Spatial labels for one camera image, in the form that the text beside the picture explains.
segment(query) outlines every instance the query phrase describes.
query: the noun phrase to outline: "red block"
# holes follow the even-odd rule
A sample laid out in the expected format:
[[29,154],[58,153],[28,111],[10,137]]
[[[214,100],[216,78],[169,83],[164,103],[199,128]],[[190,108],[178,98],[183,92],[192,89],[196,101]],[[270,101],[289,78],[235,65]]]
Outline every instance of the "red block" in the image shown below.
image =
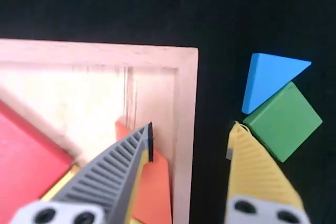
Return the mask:
[[0,223],[40,198],[62,177],[71,157],[0,101]]

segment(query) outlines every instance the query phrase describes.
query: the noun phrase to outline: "green square block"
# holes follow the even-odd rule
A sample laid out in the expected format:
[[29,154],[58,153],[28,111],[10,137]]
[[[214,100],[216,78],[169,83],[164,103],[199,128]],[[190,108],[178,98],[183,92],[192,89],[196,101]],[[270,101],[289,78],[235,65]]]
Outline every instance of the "green square block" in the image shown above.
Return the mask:
[[322,123],[293,82],[244,119],[268,150],[284,162]]

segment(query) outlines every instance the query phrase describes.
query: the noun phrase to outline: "black screw hole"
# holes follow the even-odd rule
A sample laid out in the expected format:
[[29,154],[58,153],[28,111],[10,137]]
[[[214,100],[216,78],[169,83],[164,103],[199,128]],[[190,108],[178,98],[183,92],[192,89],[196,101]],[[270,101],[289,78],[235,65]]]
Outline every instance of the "black screw hole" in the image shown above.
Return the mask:
[[73,224],[92,224],[94,222],[94,214],[90,212],[83,212],[78,215]]
[[36,224],[48,223],[54,218],[55,214],[56,211],[52,208],[43,209],[35,216],[35,223]]
[[294,223],[294,224],[300,223],[299,218],[288,211],[278,212],[278,219],[287,223]]
[[246,214],[256,214],[257,209],[250,203],[245,200],[240,200],[235,203],[235,209]]

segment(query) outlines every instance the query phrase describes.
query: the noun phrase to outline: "red triangle block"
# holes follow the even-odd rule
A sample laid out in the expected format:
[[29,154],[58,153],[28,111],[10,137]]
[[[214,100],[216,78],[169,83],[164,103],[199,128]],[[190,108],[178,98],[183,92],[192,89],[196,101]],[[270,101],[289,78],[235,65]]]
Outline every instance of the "red triangle block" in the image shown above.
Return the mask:
[[58,145],[0,101],[0,223],[40,198],[71,163]]
[[[122,123],[115,123],[117,140],[131,133]],[[142,170],[132,217],[145,224],[171,224],[169,168],[167,159],[154,149],[154,162]]]

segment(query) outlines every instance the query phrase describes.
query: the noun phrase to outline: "wooden frame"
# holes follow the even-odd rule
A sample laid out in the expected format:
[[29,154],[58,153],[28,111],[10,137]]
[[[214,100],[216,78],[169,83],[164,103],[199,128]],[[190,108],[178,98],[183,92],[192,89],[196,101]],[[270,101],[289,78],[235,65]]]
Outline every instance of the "wooden frame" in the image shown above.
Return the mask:
[[[160,143],[159,139],[158,145],[163,154],[166,146],[173,150],[166,155],[172,176],[173,223],[189,222],[198,64],[196,48],[0,39],[0,66],[6,68],[22,64],[119,67],[124,69],[125,74],[130,73],[128,80],[132,79],[134,68],[170,71],[174,78],[173,94],[169,94],[173,97],[174,133],[165,142]],[[125,86],[132,89],[132,85],[133,82],[128,81]],[[131,96],[127,95],[126,105],[132,103],[130,100]],[[134,105],[126,107],[126,117],[132,120]],[[128,120],[127,126],[136,126],[131,120]],[[160,120],[162,127],[165,126],[163,121]]]

